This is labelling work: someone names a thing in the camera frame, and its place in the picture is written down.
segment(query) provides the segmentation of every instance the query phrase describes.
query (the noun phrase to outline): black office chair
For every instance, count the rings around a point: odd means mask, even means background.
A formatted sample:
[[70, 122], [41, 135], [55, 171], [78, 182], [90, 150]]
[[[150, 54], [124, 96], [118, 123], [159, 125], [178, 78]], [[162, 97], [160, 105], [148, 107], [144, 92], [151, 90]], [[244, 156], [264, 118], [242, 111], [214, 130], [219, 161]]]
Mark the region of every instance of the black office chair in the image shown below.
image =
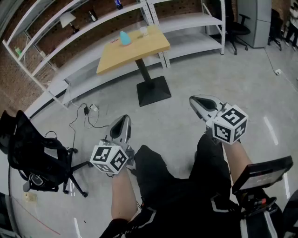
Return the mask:
[[280, 15], [277, 11], [271, 9], [271, 25], [270, 25], [270, 32], [268, 38], [268, 45], [272, 41], [274, 41], [278, 46], [279, 50], [281, 51], [281, 43], [277, 39], [281, 39], [281, 27], [283, 26], [284, 21], [281, 20]]
[[0, 118], [0, 149], [7, 154], [8, 162], [27, 182], [25, 192], [30, 189], [57, 192], [63, 183], [63, 192], [68, 194], [66, 186], [70, 179], [79, 192], [87, 197], [73, 177], [73, 172], [85, 165], [83, 162], [71, 167], [72, 156], [76, 149], [66, 149], [55, 138], [44, 138], [32, 125], [24, 112], [18, 111], [11, 117], [6, 111]]
[[[215, 17], [222, 20], [222, 10], [221, 10], [221, 4], [219, 0], [211, 0], [210, 2], [214, 8], [215, 11]], [[244, 26], [245, 19], [250, 19], [250, 17], [245, 16], [243, 14], [239, 14], [242, 17], [241, 23], [234, 21], [234, 13], [233, 13], [233, 7], [232, 7], [232, 1], [231, 0], [225, 0], [225, 17], [226, 17], [226, 23], [225, 23], [225, 29], [227, 32], [227, 38], [232, 43], [235, 51], [234, 55], [237, 55], [237, 48], [235, 45], [235, 42], [245, 46], [245, 50], [248, 50], [247, 44], [245, 44], [242, 41], [239, 41], [237, 39], [238, 35], [248, 35], [251, 33], [251, 31]]]

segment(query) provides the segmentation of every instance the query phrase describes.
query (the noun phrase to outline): power adapter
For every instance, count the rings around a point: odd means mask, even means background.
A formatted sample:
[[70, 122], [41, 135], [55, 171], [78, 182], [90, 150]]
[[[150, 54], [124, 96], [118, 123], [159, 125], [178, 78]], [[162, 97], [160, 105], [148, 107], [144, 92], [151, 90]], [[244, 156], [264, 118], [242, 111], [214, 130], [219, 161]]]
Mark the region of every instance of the power adapter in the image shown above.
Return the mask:
[[89, 114], [89, 110], [88, 110], [88, 107], [87, 107], [87, 106], [84, 107], [84, 114], [85, 114], [85, 115], [88, 115], [88, 114]]

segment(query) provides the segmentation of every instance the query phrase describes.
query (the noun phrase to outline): black shorts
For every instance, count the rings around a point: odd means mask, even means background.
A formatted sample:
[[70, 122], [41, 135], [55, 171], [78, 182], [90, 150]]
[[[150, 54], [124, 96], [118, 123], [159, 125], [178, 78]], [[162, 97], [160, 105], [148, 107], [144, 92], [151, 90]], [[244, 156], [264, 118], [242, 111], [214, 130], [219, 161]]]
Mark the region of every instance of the black shorts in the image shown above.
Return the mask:
[[[145, 145], [135, 154], [135, 166], [143, 201], [157, 191], [180, 181], [170, 174], [161, 155]], [[200, 186], [204, 185], [211, 194], [217, 192], [227, 199], [230, 198], [230, 171], [224, 160], [222, 144], [215, 145], [206, 134], [197, 145], [196, 160], [189, 180]]]

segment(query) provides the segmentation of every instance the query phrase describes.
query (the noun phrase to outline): concrete floor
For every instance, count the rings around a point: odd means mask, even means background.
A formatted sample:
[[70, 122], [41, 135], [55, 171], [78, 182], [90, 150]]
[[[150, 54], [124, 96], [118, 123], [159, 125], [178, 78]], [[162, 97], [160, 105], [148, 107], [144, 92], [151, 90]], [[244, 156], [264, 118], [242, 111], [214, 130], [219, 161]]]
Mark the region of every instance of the concrete floor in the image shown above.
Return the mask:
[[[189, 105], [189, 96], [211, 94], [237, 104], [250, 117], [248, 131], [241, 141], [253, 162], [287, 155], [293, 157], [294, 167], [287, 173], [289, 189], [285, 180], [266, 189], [269, 196], [278, 198], [277, 203], [283, 209], [289, 195], [298, 189], [298, 94], [295, 89], [298, 86], [298, 52], [286, 46], [280, 52], [274, 43], [267, 47], [275, 69], [282, 68], [284, 72], [276, 76], [264, 49], [245, 51], [242, 46], [238, 48], [237, 56], [232, 54], [227, 43], [223, 56], [219, 51], [210, 51], [172, 60], [170, 69], [151, 67], [152, 78], [166, 77], [172, 93], [170, 99], [139, 107], [136, 84], [142, 82], [142, 76], [134, 72], [94, 89], [74, 103], [99, 106], [97, 126], [108, 125], [117, 117], [128, 114], [132, 119], [130, 145], [137, 151], [145, 144], [160, 153], [169, 171], [178, 178], [189, 176], [197, 142], [205, 129]], [[76, 113], [74, 105], [70, 105], [69, 110], [52, 105], [34, 117], [33, 123], [42, 135], [53, 130], [64, 146], [71, 146], [74, 133], [68, 124], [75, 119]], [[275, 139], [264, 117], [272, 125]], [[79, 118], [73, 124], [77, 131], [75, 148], [79, 150], [73, 165], [89, 160], [94, 145], [105, 132], [105, 129], [85, 129], [83, 123], [84, 114], [80, 110]], [[73, 238], [78, 237], [77, 227], [82, 238], [97, 238], [102, 234], [111, 220], [111, 179], [88, 167], [78, 170], [74, 177], [82, 189], [89, 192], [87, 198], [76, 189], [73, 190], [75, 196], [64, 195], [60, 186], [57, 193], [33, 191], [38, 195], [38, 202], [26, 203], [22, 189], [25, 181], [12, 169], [11, 195], [33, 216], [61, 235], [39, 223], [14, 201], [22, 234], [32, 238]], [[137, 200], [141, 202], [135, 177], [131, 180]]]

